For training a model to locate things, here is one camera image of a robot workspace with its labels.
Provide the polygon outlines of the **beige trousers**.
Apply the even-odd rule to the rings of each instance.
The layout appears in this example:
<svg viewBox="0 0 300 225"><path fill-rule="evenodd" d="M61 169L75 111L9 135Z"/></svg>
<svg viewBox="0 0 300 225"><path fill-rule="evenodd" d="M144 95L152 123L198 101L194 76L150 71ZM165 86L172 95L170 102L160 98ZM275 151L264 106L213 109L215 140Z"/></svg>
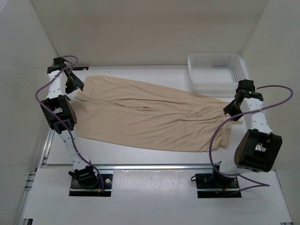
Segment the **beige trousers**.
<svg viewBox="0 0 300 225"><path fill-rule="evenodd" d="M212 97L105 75L88 76L72 107L79 137L135 148L207 152L227 148L232 122Z"/></svg>

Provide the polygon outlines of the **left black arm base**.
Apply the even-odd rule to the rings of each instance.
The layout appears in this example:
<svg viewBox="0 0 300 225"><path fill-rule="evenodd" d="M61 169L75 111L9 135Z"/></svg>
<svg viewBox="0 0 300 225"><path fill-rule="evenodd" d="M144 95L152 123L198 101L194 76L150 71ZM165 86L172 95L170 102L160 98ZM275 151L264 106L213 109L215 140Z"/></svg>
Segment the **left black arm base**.
<svg viewBox="0 0 300 225"><path fill-rule="evenodd" d="M96 181L84 185L79 184L75 178L71 179L69 196L73 197L110 197L112 194L113 186L113 173L112 171L104 172L102 175L103 184L99 178L96 178Z"/></svg>

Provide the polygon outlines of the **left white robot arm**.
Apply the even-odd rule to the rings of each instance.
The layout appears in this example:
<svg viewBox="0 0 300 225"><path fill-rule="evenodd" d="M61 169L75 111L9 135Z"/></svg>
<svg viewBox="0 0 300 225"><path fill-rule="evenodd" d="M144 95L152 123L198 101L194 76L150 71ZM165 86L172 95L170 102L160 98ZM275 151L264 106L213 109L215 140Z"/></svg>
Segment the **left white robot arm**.
<svg viewBox="0 0 300 225"><path fill-rule="evenodd" d="M68 94L80 89L83 82L73 73L73 64L63 57L53 59L47 68L49 91L45 100L38 100L50 129L54 130L64 142L73 163L69 175L79 185L94 188L99 183L91 162L82 157L75 143L76 114Z"/></svg>

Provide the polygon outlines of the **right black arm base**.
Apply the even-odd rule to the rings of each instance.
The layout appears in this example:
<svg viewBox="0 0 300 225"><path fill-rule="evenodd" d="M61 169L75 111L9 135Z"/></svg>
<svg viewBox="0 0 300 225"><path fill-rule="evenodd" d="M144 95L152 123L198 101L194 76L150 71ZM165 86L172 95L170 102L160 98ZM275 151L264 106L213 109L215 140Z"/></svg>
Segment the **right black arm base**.
<svg viewBox="0 0 300 225"><path fill-rule="evenodd" d="M196 183L197 198L241 198L236 177L229 178L213 173L197 173L190 178Z"/></svg>

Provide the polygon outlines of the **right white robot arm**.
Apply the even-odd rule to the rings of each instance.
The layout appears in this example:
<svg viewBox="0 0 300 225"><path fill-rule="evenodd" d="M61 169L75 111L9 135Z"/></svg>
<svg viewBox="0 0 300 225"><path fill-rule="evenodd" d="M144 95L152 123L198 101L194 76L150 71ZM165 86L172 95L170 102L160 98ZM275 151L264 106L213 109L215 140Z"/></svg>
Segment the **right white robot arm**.
<svg viewBox="0 0 300 225"><path fill-rule="evenodd" d="M222 187L227 177L236 177L248 172L269 172L282 145L282 137L270 129L263 112L263 96L255 91L254 82L238 82L234 100L223 108L230 120L244 117L247 131L236 148L234 157L213 166L210 181L215 187Z"/></svg>

